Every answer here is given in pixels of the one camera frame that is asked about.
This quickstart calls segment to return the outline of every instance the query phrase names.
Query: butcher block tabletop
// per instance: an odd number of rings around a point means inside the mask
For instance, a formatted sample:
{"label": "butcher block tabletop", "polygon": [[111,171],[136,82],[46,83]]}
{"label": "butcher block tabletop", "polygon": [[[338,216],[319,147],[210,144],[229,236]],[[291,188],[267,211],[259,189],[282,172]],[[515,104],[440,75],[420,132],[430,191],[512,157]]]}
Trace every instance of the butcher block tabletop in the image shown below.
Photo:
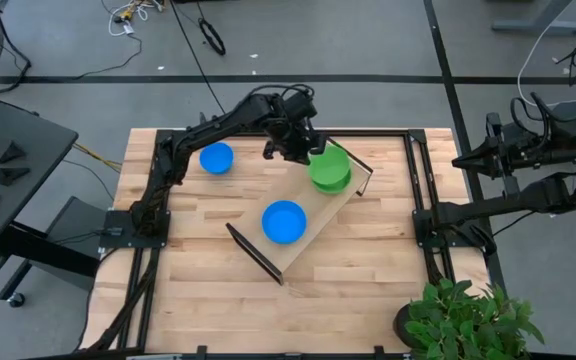
{"label": "butcher block tabletop", "polygon": [[[145,189],[157,129],[133,129],[114,207],[127,210]],[[450,129],[425,129],[441,201],[468,202]],[[203,171],[195,154],[182,186],[172,188],[169,241],[162,249],[146,352],[388,353],[408,352],[392,321],[427,281],[411,213],[413,193],[401,137],[334,137],[374,169],[363,195],[354,195],[284,273],[278,285],[237,246],[226,229],[292,163],[264,160],[263,137],[227,138],[231,171]],[[417,168],[423,169],[416,144]],[[425,207],[428,191],[421,184]],[[132,249],[119,249],[99,268],[82,347],[92,344],[125,301]],[[489,282],[481,252],[451,248],[456,279],[473,289]],[[148,255],[144,256],[144,267]],[[141,305],[133,314],[129,345],[137,336]]]}

